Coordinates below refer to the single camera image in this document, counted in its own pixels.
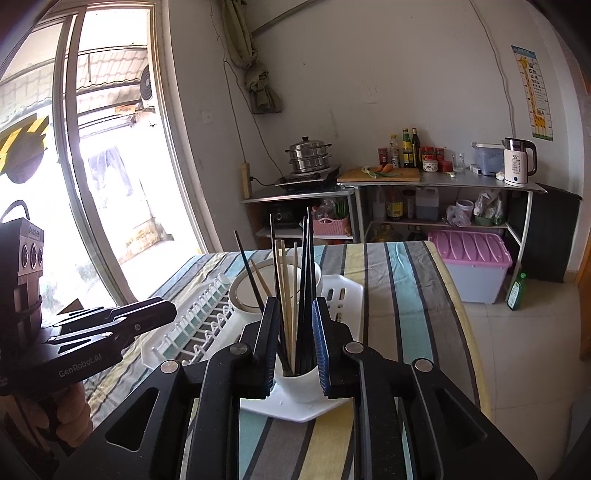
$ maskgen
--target tiled floor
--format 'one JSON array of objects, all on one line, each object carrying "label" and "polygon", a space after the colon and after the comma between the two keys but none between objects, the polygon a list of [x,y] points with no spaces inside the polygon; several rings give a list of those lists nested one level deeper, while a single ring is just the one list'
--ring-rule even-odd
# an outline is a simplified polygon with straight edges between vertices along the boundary
[{"label": "tiled floor", "polygon": [[570,407],[591,385],[579,361],[579,294],[573,284],[528,280],[522,307],[465,303],[499,430],[540,480],[559,466]]}]

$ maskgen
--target green bottle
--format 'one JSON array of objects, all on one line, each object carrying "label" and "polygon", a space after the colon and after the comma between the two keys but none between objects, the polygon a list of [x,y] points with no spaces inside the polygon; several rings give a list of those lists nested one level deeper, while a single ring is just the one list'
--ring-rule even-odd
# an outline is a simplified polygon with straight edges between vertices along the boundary
[{"label": "green bottle", "polygon": [[507,299],[507,306],[511,310],[519,309],[521,305],[521,299],[523,297],[523,292],[525,290],[525,274],[519,274],[519,277],[515,279],[513,285],[511,286],[511,291],[509,292],[509,298]]}]

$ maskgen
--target plastic bag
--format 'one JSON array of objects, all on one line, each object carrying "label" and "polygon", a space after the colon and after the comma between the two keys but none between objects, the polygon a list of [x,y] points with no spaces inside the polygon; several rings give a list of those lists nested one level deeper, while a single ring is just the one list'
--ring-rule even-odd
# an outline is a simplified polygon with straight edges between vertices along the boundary
[{"label": "plastic bag", "polygon": [[503,200],[502,200],[501,195],[499,195],[496,198],[496,200],[494,201],[494,205],[495,205],[495,212],[492,215],[492,223],[494,223],[495,225],[500,225],[504,221]]},{"label": "plastic bag", "polygon": [[447,222],[453,226],[470,226],[472,223],[460,207],[450,205],[446,210]]},{"label": "plastic bag", "polygon": [[312,218],[320,220],[322,218],[335,218],[335,201],[332,198],[323,199],[318,207],[312,207]]},{"label": "plastic bag", "polygon": [[493,218],[496,211],[495,201],[500,201],[499,190],[483,190],[474,204],[474,215],[477,217]]}]

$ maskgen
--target pot lid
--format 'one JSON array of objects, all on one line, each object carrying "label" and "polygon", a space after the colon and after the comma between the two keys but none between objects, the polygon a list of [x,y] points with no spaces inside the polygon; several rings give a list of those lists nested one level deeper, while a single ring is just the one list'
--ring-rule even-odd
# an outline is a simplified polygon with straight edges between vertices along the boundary
[{"label": "pot lid", "polygon": [[324,147],[324,142],[322,140],[310,140],[309,138],[310,137],[301,137],[302,141],[290,145],[290,149],[288,151],[295,152],[298,150],[304,150],[306,148]]}]

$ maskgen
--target glass bottle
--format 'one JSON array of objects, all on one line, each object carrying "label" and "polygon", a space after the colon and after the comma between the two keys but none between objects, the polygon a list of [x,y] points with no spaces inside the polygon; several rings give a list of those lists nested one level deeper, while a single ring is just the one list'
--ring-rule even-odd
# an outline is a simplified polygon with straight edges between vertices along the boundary
[{"label": "glass bottle", "polygon": [[411,143],[413,144],[414,166],[419,170],[422,170],[423,162],[421,162],[421,141],[418,139],[416,128],[413,128],[413,139]]},{"label": "glass bottle", "polygon": [[408,128],[402,130],[402,163],[404,168],[413,168],[415,166],[413,143],[410,141]]},{"label": "glass bottle", "polygon": [[394,168],[400,167],[400,146],[396,134],[390,135],[390,162]]}]

